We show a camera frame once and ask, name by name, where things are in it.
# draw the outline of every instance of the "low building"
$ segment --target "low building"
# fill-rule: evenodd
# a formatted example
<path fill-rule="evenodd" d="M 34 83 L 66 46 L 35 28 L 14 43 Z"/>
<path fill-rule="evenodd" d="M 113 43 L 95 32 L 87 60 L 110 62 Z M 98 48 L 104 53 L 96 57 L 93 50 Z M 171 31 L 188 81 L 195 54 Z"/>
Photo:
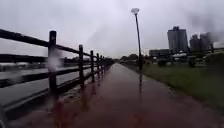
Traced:
<path fill-rule="evenodd" d="M 169 49 L 155 49 L 149 51 L 150 57 L 162 57 L 162 56 L 169 56 L 171 54 Z"/>

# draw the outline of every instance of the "building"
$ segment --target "building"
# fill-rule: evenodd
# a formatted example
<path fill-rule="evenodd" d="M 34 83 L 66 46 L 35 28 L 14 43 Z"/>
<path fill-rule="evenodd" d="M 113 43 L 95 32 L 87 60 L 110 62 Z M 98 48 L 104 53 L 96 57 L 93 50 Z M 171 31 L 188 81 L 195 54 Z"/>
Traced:
<path fill-rule="evenodd" d="M 149 56 L 151 57 L 164 57 L 169 55 L 170 55 L 169 49 L 155 49 L 149 51 Z"/>
<path fill-rule="evenodd" d="M 168 33 L 169 49 L 172 53 L 188 52 L 187 32 L 185 29 L 174 27 Z"/>
<path fill-rule="evenodd" d="M 193 35 L 190 39 L 190 49 L 191 51 L 208 51 L 212 47 L 212 41 L 210 39 L 209 33 Z"/>
<path fill-rule="evenodd" d="M 202 46 L 200 43 L 200 39 L 198 38 L 198 35 L 193 35 L 190 39 L 190 49 L 191 51 L 201 51 Z"/>

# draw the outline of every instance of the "tree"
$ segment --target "tree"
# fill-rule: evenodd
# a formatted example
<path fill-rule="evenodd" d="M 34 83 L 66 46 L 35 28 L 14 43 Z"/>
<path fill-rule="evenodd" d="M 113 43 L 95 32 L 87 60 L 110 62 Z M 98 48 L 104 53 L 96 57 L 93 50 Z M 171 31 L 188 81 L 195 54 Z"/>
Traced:
<path fill-rule="evenodd" d="M 138 59 L 138 55 L 136 54 L 131 54 L 128 56 L 128 60 L 137 60 Z"/>
<path fill-rule="evenodd" d="M 128 60 L 127 56 L 122 56 L 120 60 Z"/>

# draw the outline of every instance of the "tall building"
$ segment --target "tall building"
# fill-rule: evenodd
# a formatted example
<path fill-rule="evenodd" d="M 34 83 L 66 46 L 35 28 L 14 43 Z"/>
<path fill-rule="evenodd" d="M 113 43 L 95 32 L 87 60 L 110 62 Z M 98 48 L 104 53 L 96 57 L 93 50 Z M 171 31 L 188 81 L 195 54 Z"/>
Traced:
<path fill-rule="evenodd" d="M 212 49 L 213 43 L 209 33 L 200 34 L 200 38 L 198 35 L 193 35 L 190 39 L 190 48 L 192 51 L 207 51 Z"/>
<path fill-rule="evenodd" d="M 187 32 L 178 26 L 168 31 L 169 49 L 173 53 L 188 52 Z"/>

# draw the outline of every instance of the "fence post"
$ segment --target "fence post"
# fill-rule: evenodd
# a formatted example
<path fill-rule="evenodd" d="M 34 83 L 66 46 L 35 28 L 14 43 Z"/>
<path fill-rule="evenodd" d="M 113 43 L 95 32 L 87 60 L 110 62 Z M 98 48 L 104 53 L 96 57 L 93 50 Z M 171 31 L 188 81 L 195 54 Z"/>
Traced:
<path fill-rule="evenodd" d="M 54 67 L 51 66 L 51 57 L 54 56 L 54 52 L 56 50 L 56 31 L 50 31 L 49 34 L 49 47 L 48 47 L 48 72 L 49 72 L 49 87 L 51 93 L 56 96 L 57 95 L 57 79 L 56 79 L 56 71 Z"/>
<path fill-rule="evenodd" d="M 92 82 L 95 82 L 94 74 L 94 59 L 93 59 L 93 50 L 90 51 L 90 61 L 91 61 L 91 73 L 92 73 Z"/>
<path fill-rule="evenodd" d="M 81 89 L 84 89 L 84 75 L 83 75 L 83 46 L 79 45 L 79 79 Z"/>
<path fill-rule="evenodd" d="M 99 63 L 99 53 L 96 54 L 96 57 L 97 57 L 97 75 L 98 75 L 98 78 L 100 78 L 100 63 Z"/>
<path fill-rule="evenodd" d="M 103 74 L 103 56 L 100 55 L 100 70 L 101 70 L 101 74 Z"/>

